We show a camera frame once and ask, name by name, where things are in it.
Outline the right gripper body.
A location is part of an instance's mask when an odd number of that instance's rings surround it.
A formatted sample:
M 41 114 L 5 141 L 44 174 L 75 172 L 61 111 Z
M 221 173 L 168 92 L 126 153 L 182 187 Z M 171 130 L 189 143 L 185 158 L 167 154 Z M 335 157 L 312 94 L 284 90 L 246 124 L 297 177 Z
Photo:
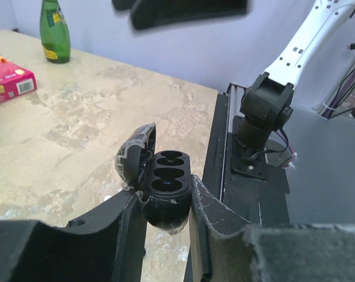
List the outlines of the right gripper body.
M 152 29 L 181 22 L 246 15 L 248 0 L 113 0 L 116 11 L 126 11 L 134 29 Z

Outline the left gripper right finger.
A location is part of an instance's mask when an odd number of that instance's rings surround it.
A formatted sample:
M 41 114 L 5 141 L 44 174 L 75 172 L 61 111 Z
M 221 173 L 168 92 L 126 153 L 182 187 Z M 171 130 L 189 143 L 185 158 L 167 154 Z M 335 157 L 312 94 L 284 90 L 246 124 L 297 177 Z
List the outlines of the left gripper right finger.
M 355 224 L 252 224 L 192 177 L 191 281 L 355 281 Z

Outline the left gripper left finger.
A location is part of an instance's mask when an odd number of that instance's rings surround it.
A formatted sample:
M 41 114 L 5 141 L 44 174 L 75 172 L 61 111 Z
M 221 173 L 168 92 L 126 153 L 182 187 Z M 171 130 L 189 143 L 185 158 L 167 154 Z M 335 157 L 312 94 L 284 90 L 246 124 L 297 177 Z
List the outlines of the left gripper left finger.
M 140 281 L 146 220 L 115 195 L 66 227 L 0 220 L 0 281 Z

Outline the black earbud charging case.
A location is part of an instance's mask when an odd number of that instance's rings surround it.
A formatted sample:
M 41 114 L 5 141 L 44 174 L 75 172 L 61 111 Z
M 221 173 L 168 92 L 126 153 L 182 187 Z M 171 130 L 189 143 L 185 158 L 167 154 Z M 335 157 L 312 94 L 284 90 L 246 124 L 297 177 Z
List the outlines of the black earbud charging case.
M 180 233 L 192 201 L 190 157 L 175 150 L 155 151 L 156 124 L 138 127 L 121 145 L 115 168 L 124 190 L 138 197 L 144 218 L 170 235 Z

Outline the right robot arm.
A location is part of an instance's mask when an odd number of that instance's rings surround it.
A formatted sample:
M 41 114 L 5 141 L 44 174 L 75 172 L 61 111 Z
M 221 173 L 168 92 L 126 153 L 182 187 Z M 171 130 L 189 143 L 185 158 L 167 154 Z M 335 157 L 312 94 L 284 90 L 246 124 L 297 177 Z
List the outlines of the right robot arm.
M 158 26 L 247 14 L 248 1 L 113 1 L 128 11 L 132 26 L 144 31 Z M 304 67 L 332 33 L 355 13 L 355 1 L 315 1 L 312 10 L 280 56 L 245 91 L 244 114 L 236 141 L 260 151 L 271 132 L 282 131 L 292 115 L 294 87 Z

